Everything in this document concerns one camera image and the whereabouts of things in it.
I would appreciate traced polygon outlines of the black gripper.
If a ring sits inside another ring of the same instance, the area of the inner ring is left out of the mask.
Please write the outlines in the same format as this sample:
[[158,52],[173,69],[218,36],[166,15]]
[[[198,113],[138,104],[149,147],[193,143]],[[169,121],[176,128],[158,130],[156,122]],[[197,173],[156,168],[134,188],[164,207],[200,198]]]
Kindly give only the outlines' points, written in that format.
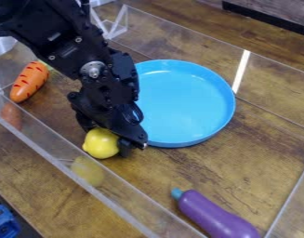
[[144,115],[133,101],[106,106],[98,103],[98,97],[110,99],[106,93],[105,88],[100,92],[93,87],[82,86],[80,91],[70,92],[66,98],[81,129],[88,132],[100,127],[117,135],[118,154],[126,158],[134,148],[144,150],[146,147],[148,134],[141,126]]

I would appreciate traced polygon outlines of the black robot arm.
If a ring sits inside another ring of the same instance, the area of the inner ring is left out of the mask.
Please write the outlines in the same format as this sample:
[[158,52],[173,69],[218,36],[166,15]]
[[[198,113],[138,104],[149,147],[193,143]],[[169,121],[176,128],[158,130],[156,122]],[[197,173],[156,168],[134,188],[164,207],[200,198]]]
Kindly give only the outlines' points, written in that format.
[[10,36],[81,88],[66,95],[81,128],[117,135],[121,156],[146,147],[138,77],[129,54],[108,46],[89,0],[0,0],[0,36]]

